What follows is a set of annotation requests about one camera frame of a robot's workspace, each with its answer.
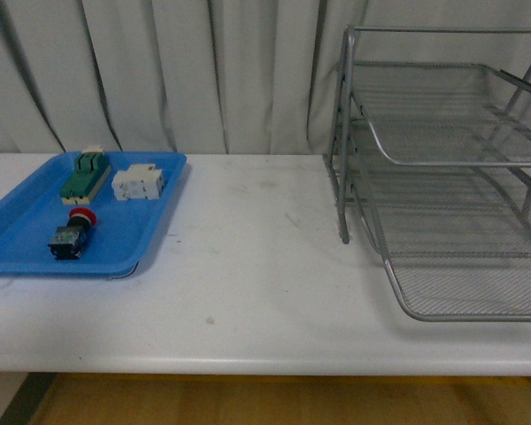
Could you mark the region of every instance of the white curtain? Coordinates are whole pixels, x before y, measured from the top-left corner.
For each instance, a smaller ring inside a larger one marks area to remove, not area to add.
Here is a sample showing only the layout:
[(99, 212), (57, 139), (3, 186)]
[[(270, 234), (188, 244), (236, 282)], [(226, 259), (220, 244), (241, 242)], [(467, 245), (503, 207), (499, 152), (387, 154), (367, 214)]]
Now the white curtain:
[[(0, 0), (0, 151), (320, 153), (349, 23), (531, 27), (531, 0)], [(371, 36), (358, 55), (472, 50), (441, 46)], [(486, 56), (507, 51), (522, 75), (531, 42)]]

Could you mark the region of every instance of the metal mesh tray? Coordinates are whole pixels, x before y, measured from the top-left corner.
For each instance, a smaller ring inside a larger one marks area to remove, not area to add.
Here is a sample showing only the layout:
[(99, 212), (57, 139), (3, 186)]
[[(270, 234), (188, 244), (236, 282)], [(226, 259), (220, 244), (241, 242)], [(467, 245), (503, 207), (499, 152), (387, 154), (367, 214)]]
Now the metal mesh tray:
[(362, 31), (531, 28), (347, 27), (325, 155), (342, 241), (351, 189), (406, 313), (531, 321), (531, 63), (521, 79), (474, 63), (357, 62)]
[(357, 202), (408, 314), (531, 320), (527, 186), (502, 168), (395, 166), (373, 145), (358, 155)]
[(357, 62), (353, 94), (395, 164), (531, 166), (531, 123), (504, 98), (514, 82), (483, 65)]

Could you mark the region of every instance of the plastic tray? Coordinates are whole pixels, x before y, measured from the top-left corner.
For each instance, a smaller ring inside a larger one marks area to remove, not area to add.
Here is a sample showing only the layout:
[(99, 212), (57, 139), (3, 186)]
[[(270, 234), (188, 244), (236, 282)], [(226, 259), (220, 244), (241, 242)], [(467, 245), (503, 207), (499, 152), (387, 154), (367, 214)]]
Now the plastic tray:
[[(98, 223), (88, 232), (82, 258), (55, 260), (47, 246), (74, 205), (63, 205), (59, 189), (73, 172), (79, 152), (50, 159), (0, 201), (0, 274), (66, 274), (118, 277), (130, 274), (146, 252), (185, 165), (174, 152), (108, 152), (112, 173), (90, 205)], [(111, 182), (131, 164), (155, 164), (165, 187), (157, 200), (117, 201)]]

